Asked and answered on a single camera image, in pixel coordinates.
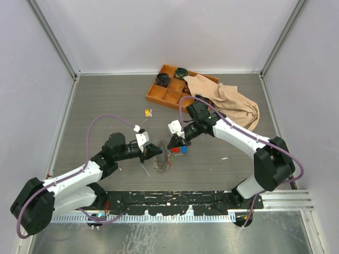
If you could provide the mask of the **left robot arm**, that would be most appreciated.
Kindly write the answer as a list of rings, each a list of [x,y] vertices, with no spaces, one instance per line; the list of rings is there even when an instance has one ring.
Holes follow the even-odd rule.
[[[82,207],[95,210],[106,204],[106,192],[98,184],[118,170],[118,161],[138,158],[144,162],[162,154],[148,132],[137,133],[126,143],[122,133],[113,133],[101,151],[82,166],[58,177],[28,180],[10,207],[17,219],[17,234],[26,239],[44,230],[55,217]]]

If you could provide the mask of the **red tag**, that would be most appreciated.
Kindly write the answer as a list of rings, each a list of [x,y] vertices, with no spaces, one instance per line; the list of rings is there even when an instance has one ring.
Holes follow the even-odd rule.
[[[171,152],[173,152],[173,153],[179,153],[179,152],[180,152],[180,149],[179,149],[179,148],[172,148],[172,149],[171,149]]]

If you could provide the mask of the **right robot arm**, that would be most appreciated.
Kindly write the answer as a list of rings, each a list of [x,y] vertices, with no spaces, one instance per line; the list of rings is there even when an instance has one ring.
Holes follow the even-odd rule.
[[[168,124],[172,136],[168,148],[189,146],[201,134],[226,141],[247,154],[254,163],[254,173],[231,191],[230,199],[237,208],[245,208],[251,198],[263,191],[273,191],[295,171],[285,141],[257,135],[233,122],[224,114],[211,113],[208,106],[196,101],[186,108],[191,122],[179,120]]]

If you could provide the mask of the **metal disc keyring holder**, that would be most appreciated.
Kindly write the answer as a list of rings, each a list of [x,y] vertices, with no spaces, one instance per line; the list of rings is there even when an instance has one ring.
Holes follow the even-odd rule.
[[[162,153],[154,157],[153,165],[158,172],[162,172],[167,170],[172,163],[172,152],[167,148],[168,144],[163,139],[158,141],[157,146],[160,147]]]

